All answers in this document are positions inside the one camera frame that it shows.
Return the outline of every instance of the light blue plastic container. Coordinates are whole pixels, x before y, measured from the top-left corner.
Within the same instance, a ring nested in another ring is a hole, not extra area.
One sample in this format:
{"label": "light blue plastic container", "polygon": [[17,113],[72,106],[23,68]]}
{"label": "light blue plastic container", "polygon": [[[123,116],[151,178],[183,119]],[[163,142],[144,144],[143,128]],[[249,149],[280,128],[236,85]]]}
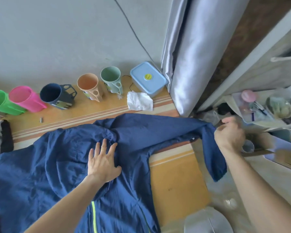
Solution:
{"label": "light blue plastic container", "polygon": [[156,96],[167,84],[167,79],[149,62],[143,62],[130,71],[132,81],[150,97]]}

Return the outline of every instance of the navy blue cup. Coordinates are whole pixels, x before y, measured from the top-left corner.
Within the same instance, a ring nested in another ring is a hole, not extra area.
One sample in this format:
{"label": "navy blue cup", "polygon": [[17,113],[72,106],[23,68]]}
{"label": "navy blue cup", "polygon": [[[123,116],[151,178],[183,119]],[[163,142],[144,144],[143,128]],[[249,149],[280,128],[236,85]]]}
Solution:
{"label": "navy blue cup", "polygon": [[[74,92],[68,93],[67,90],[72,88]],[[61,110],[69,109],[74,104],[74,98],[77,91],[71,84],[59,85],[57,83],[47,84],[40,91],[40,98],[42,101],[59,108]]]}

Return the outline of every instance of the white tissue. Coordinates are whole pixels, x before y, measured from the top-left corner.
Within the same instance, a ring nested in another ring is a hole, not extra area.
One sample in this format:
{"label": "white tissue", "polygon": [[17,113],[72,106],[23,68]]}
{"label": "white tissue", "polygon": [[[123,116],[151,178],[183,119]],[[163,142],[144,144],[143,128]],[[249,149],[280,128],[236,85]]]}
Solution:
{"label": "white tissue", "polygon": [[153,111],[153,100],[147,93],[143,92],[128,92],[127,105],[130,110]]}

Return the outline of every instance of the mint green cup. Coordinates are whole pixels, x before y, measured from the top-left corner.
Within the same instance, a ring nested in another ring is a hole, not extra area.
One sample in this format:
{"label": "mint green cup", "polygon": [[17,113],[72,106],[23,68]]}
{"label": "mint green cup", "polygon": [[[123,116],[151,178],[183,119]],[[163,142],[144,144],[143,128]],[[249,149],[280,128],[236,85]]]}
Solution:
{"label": "mint green cup", "polygon": [[14,104],[9,100],[8,93],[0,90],[0,112],[12,114],[12,115],[19,115],[26,111],[23,107]]}
{"label": "mint green cup", "polygon": [[123,94],[121,71],[117,67],[110,66],[104,68],[100,73],[100,77],[109,92]]}

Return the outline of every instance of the curtain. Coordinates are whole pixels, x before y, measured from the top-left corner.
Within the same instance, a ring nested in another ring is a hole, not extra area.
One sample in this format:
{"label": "curtain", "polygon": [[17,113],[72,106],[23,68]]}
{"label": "curtain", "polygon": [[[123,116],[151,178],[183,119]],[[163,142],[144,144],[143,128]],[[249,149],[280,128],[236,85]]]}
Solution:
{"label": "curtain", "polygon": [[162,72],[188,117],[214,73],[249,0],[173,0]]}

